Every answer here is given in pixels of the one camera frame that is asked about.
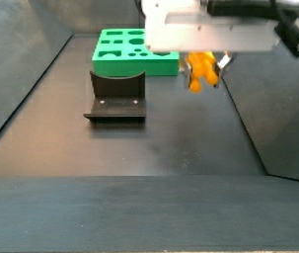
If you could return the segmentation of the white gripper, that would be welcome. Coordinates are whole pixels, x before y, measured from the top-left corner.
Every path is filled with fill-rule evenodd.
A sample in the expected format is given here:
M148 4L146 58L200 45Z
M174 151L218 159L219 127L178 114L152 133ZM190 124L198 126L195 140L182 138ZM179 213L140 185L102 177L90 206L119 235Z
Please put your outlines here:
M215 63L222 79L234 61L230 52L270 51L279 43L275 22L234 17L211 17L202 0L142 0L146 14L146 46L154 52L224 51ZM191 66L179 57L184 88L190 87Z

